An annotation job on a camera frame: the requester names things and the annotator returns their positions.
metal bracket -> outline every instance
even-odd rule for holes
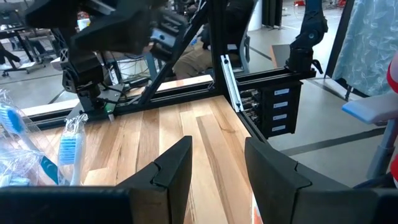
[[[231,97],[231,104],[235,112],[243,111],[241,95],[239,94],[238,86],[236,84],[234,72],[232,70],[231,61],[228,55],[221,56],[221,66],[223,68],[226,85],[228,87],[229,96]]]

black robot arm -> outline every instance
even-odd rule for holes
[[[307,72],[311,70],[313,64],[320,73],[323,73],[319,61],[313,60],[312,47],[322,41],[326,32],[328,25],[323,15],[322,0],[306,0],[301,31],[290,45],[287,68],[293,72]]]
[[[161,6],[166,2],[36,0],[25,12],[25,23],[35,28],[52,29],[62,49],[62,85],[66,91],[78,95],[83,111],[87,113],[105,109],[106,103],[118,100],[115,94],[109,94],[112,98],[101,94],[98,84],[104,82],[108,71],[101,66],[94,51],[140,55],[144,47],[153,43],[151,53],[155,58],[165,62],[177,59],[175,49],[180,47],[187,22],[182,16],[163,10]],[[79,33],[75,30],[78,11],[96,17]]]

concrete floor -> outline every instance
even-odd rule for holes
[[[282,18],[281,30],[263,27],[249,33],[251,47],[256,50],[250,51],[251,72],[273,69],[272,62],[264,57],[270,55],[271,45],[289,44],[299,34],[303,7],[293,7],[291,2],[285,3],[284,7],[287,10],[284,11],[286,16]],[[314,48],[314,58],[321,62],[323,69],[328,63],[341,12],[342,9],[324,11],[329,32]],[[132,70],[129,68],[127,72],[137,73]],[[60,72],[47,66],[30,74],[14,72],[10,77],[0,77],[0,88],[10,91],[18,107],[27,108],[75,98],[74,94],[63,92],[61,81]],[[275,149],[351,187],[366,180],[366,169],[381,141],[383,130],[363,124],[342,112],[341,106],[345,101],[336,94],[344,95],[345,90],[333,80],[315,78],[304,81],[296,133],[270,138],[269,142]]]

patterned curtain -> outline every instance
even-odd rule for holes
[[[386,72],[398,51],[398,0],[355,0],[333,79],[369,96],[390,91]]]

plastic bag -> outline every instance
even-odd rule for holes
[[[81,185],[81,170],[86,154],[87,114],[67,119],[58,151],[58,184]]]
[[[7,93],[0,90],[0,187],[56,184],[57,166],[46,156],[53,147]]]

